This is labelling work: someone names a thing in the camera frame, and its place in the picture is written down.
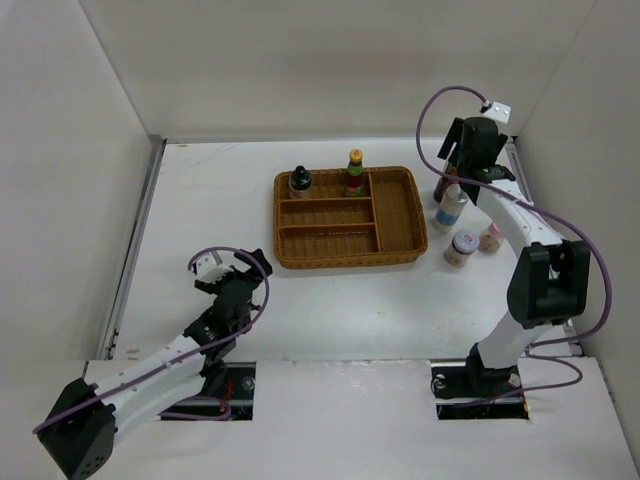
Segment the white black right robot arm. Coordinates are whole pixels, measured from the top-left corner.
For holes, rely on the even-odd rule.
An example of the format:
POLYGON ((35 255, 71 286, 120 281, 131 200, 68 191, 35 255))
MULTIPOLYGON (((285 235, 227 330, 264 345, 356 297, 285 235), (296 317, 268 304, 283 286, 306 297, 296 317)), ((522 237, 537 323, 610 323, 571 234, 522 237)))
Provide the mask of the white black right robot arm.
POLYGON ((527 348, 586 306, 589 247, 564 239, 534 211, 514 174, 497 162, 506 140, 489 118, 457 118, 438 153, 518 257, 503 318, 471 347, 463 366, 434 370, 432 390, 441 399, 492 398, 517 389, 517 362, 527 348))

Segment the small black-capped glass jar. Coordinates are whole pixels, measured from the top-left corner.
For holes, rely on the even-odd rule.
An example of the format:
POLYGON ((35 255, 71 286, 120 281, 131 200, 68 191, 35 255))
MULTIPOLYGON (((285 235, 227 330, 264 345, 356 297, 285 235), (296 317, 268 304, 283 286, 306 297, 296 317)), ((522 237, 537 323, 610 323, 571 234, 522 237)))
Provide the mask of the small black-capped glass jar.
POLYGON ((312 186, 312 175, 303 165, 298 165, 289 176, 289 197, 301 199, 309 195, 312 186))

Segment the pink-lid spice jar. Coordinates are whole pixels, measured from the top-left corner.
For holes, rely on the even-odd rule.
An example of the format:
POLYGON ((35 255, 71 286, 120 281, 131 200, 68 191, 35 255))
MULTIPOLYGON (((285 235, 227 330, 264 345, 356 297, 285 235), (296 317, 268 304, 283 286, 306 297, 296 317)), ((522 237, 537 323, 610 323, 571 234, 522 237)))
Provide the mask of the pink-lid spice jar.
POLYGON ((479 236, 478 250, 484 254, 494 254, 503 242, 504 234, 495 223, 491 223, 479 236))

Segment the brown wicker divided tray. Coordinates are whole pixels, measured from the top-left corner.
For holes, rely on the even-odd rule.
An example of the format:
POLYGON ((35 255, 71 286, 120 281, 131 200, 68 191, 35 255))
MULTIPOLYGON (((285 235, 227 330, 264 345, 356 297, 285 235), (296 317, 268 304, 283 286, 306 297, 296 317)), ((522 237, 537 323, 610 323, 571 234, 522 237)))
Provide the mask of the brown wicker divided tray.
POLYGON ((428 248, 426 220, 411 171, 364 170, 363 194, 344 194, 344 169, 313 170, 310 193, 293 198, 290 174, 274 179, 273 250, 287 269, 411 263, 428 248))

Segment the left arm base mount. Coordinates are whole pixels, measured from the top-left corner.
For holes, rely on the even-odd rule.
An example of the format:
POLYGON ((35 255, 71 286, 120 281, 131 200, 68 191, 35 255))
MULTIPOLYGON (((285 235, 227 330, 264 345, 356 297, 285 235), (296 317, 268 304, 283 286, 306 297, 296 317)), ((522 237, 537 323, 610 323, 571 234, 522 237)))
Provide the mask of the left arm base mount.
POLYGON ((207 380, 200 393, 179 401, 162 421, 251 421, 253 419, 257 365, 228 363, 216 380, 207 380))

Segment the tall soy sauce bottle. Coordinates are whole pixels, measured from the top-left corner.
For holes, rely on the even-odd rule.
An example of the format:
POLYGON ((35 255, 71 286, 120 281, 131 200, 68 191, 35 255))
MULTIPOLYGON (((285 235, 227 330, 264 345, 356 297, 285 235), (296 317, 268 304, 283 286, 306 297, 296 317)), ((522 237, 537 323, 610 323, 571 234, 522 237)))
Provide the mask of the tall soy sauce bottle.
POLYGON ((439 178, 433 191, 433 199, 437 203, 440 203, 442 201, 448 187, 457 182, 457 163, 455 161, 448 160, 444 166, 443 173, 444 175, 439 178))

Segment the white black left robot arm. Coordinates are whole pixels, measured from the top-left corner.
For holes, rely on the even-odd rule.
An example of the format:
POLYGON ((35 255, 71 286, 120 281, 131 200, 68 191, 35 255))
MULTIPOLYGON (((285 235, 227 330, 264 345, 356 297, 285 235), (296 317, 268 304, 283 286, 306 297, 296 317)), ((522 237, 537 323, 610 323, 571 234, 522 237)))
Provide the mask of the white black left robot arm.
POLYGON ((46 419, 33 430, 68 479, 87 479, 104 466, 114 447, 141 424, 174 418, 173 406, 194 397, 214 398, 224 387, 225 357, 263 314, 257 289, 268 291, 271 264, 260 249, 229 248, 245 264, 222 262, 221 247, 197 252, 188 262, 196 289, 213 303, 168 345, 129 369, 89 383, 67 384, 46 419))

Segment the silver-lid jar blue label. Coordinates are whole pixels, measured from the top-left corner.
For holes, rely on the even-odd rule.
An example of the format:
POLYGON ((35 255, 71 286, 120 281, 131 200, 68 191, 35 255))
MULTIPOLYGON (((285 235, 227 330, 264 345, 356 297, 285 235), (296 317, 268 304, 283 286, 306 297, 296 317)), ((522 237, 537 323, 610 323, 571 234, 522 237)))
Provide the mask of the silver-lid jar blue label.
POLYGON ((440 233, 448 233, 457 223, 464 207, 469 201, 468 195, 458 183, 451 184, 444 192, 440 205, 432 219, 432 225, 440 233))

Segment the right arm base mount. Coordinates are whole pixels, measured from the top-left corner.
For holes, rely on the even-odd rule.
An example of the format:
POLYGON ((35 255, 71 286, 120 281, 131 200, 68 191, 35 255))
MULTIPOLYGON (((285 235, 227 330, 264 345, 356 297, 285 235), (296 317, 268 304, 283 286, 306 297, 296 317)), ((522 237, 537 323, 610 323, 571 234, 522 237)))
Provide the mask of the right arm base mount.
POLYGON ((522 393, 506 396, 522 386, 517 367, 491 374, 474 385, 463 362, 431 364, 431 391, 439 420, 528 420, 522 393))

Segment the red sauce bottle green label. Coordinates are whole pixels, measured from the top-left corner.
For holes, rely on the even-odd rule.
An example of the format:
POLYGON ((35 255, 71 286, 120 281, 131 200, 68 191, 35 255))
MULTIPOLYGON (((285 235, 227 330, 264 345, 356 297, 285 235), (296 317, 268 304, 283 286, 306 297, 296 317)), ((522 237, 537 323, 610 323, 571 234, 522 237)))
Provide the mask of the red sauce bottle green label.
POLYGON ((353 149, 349 152, 349 162, 344 177, 344 194, 348 197, 361 196, 364 185, 363 152, 353 149))

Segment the white-lid spice jar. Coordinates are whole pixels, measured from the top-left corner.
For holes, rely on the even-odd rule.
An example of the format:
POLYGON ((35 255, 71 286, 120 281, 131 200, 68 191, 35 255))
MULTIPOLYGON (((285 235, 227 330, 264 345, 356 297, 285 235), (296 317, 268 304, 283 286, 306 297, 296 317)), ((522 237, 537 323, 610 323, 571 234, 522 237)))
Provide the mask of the white-lid spice jar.
POLYGON ((457 231, 444 253, 444 259, 454 267, 464 267, 479 247, 479 236, 472 230, 457 231))

